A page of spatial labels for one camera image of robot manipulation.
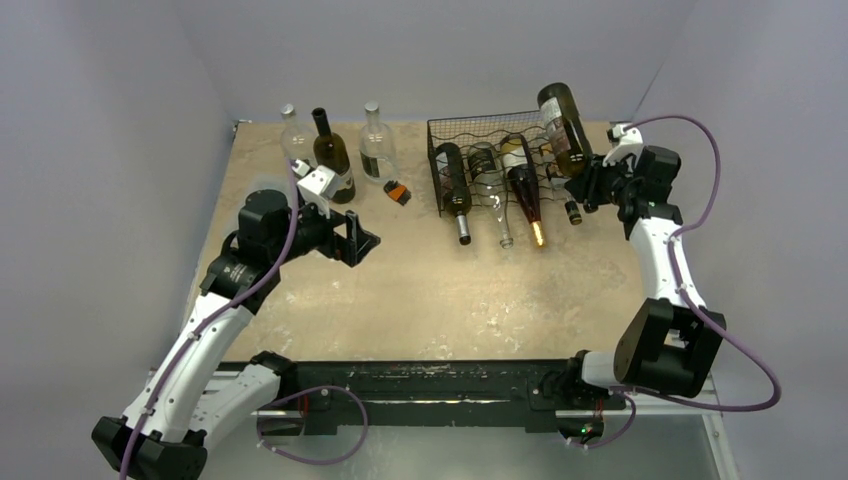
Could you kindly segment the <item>dark green wine bottle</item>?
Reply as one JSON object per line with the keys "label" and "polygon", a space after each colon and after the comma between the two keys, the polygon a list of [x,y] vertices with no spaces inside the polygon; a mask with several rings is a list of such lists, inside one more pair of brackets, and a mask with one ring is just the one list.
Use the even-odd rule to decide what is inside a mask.
{"label": "dark green wine bottle", "polygon": [[341,180],[332,200],[338,204],[350,203],[356,195],[356,187],[344,140],[332,130],[324,108],[313,109],[311,115],[317,129],[317,137],[313,142],[316,160],[334,171]]}

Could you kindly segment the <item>clear glass bottle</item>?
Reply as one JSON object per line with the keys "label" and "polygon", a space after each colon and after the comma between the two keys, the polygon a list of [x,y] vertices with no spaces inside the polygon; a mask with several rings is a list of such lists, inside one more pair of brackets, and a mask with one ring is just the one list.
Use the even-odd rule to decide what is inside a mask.
{"label": "clear glass bottle", "polygon": [[380,116],[377,101],[364,106],[365,124],[359,132],[359,153],[365,177],[375,183],[386,183],[396,175],[395,136]]}
{"label": "clear glass bottle", "polygon": [[301,120],[292,104],[282,106],[280,114],[283,120],[280,146],[284,158],[290,162],[300,160],[312,168],[317,168],[319,162],[313,151],[317,137],[314,129]]}

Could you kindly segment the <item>clear slim empty bottle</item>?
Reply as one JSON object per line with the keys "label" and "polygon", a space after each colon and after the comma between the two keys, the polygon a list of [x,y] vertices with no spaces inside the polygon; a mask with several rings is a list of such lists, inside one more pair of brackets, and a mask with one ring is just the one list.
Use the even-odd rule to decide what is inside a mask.
{"label": "clear slim empty bottle", "polygon": [[507,218],[506,186],[501,168],[498,166],[494,146],[489,142],[477,142],[471,145],[467,163],[481,206],[497,224],[499,245],[503,249],[511,248],[514,240]]}

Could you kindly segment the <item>orange hex key set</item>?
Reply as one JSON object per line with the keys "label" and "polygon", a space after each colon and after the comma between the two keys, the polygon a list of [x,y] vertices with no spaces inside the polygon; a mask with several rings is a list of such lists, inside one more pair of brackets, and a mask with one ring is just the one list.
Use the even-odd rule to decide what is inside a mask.
{"label": "orange hex key set", "polygon": [[411,199],[409,189],[396,180],[389,180],[383,185],[383,190],[389,198],[400,205],[406,205]]}

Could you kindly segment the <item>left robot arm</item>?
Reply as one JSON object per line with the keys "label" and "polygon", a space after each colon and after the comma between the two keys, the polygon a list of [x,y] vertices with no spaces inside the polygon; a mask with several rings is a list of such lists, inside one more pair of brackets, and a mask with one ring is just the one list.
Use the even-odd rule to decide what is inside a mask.
{"label": "left robot arm", "polygon": [[209,451],[254,410],[296,402],[306,412],[309,395],[330,386],[298,389],[294,363],[271,352],[254,357],[223,389],[205,391],[279,284],[284,263],[317,251],[355,267],[380,242],[353,211],[290,201],[272,189],[249,194],[162,365],[120,416],[95,425],[92,439],[107,463],[122,479],[196,479]]}

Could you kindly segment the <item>red bottle gold cap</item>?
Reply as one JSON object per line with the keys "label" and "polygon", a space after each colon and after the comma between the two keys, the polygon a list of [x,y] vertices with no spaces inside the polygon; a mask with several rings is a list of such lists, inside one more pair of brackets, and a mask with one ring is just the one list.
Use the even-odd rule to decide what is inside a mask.
{"label": "red bottle gold cap", "polygon": [[546,245],[542,226],[540,191],[535,165],[526,138],[518,133],[506,135],[499,145],[506,179],[530,225],[536,245]]}

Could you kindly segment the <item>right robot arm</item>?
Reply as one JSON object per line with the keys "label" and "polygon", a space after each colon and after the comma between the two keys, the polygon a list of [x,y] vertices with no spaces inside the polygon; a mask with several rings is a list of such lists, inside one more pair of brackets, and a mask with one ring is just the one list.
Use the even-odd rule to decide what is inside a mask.
{"label": "right robot arm", "polygon": [[573,406],[614,387],[693,398],[707,380],[726,319],[707,308],[688,268],[678,234],[683,219],[668,201],[680,168],[680,156],[667,148],[617,146],[567,185],[587,207],[617,207],[645,295],[615,350],[586,353],[582,369],[562,379],[563,397]]}

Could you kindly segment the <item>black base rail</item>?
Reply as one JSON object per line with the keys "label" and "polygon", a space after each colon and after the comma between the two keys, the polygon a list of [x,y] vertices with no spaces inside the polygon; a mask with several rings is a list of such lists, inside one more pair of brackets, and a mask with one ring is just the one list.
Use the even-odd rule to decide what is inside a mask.
{"label": "black base rail", "polygon": [[508,427],[527,433],[603,433],[600,413],[623,399],[581,379],[578,358],[460,361],[292,361],[261,352],[248,362],[280,376],[273,399],[304,415],[306,435],[342,426]]}

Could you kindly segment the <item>green bottle silver cap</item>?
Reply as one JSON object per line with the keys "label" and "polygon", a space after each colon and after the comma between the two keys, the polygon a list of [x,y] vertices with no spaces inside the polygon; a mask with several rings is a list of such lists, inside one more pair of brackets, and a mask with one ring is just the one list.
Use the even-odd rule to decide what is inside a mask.
{"label": "green bottle silver cap", "polygon": [[435,150],[435,161],[444,210],[455,220],[459,243],[463,246],[469,245],[471,233],[467,214],[471,209],[472,201],[460,148],[451,142],[442,143]]}

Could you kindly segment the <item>aluminium frame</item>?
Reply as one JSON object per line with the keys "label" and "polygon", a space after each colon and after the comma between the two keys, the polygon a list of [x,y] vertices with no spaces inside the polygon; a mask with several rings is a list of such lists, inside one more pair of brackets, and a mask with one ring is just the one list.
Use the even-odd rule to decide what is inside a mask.
{"label": "aluminium frame", "polygon": [[[683,230],[684,225],[682,225],[682,227],[678,231],[678,234],[681,238],[681,242]],[[581,351],[573,357],[580,359],[582,364],[583,357],[588,352],[597,351]],[[248,362],[249,361],[244,363],[227,363],[222,358],[217,368],[217,371],[215,372],[214,376],[207,385],[205,393],[207,395],[212,395],[213,393],[226,387],[248,365]],[[614,387],[601,389],[606,390],[614,397],[623,399],[626,403],[626,408],[622,412],[612,412],[610,410],[601,411],[600,424],[601,426],[603,426],[604,430],[600,436],[586,438],[571,436],[567,433],[552,434],[554,434],[557,438],[563,440],[570,447],[578,448],[581,450],[589,450],[607,445],[616,438],[616,433],[611,431],[608,427],[608,420],[619,415],[624,417],[627,425],[632,425],[638,414],[654,416],[661,415],[670,418],[682,416],[697,417],[700,418],[703,422],[704,429],[707,433],[708,444],[711,453],[714,457],[714,461],[719,471],[720,477],[723,479],[728,479],[731,477],[731,471],[729,468],[729,454],[723,440],[723,425],[720,419],[720,412],[722,407],[717,402],[714,396],[710,373],[708,374],[707,380],[704,383],[701,392],[693,398],[663,395],[649,390],[632,387]],[[281,423],[288,423],[292,426],[295,432],[304,434],[301,430],[302,423],[305,419],[304,415],[298,413],[285,412],[281,410],[280,407],[281,405],[264,406],[254,410],[248,416],[244,417],[229,433],[231,433],[235,428],[237,428],[242,422],[250,419],[254,420],[257,426],[259,444],[263,448],[270,447],[270,435],[278,430]],[[370,426],[368,423],[363,423],[358,427],[363,430],[368,430],[372,426]],[[508,427],[459,428],[502,429]]]}

